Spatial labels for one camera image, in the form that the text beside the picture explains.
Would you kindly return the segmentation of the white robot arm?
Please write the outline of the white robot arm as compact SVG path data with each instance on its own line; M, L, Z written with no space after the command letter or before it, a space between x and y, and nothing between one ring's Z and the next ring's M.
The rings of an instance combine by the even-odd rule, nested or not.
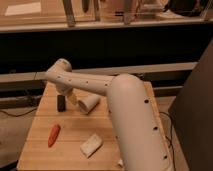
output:
M125 171L174 171L142 80L131 74L75 73L63 58L46 71L45 78L63 95L76 88L106 97Z

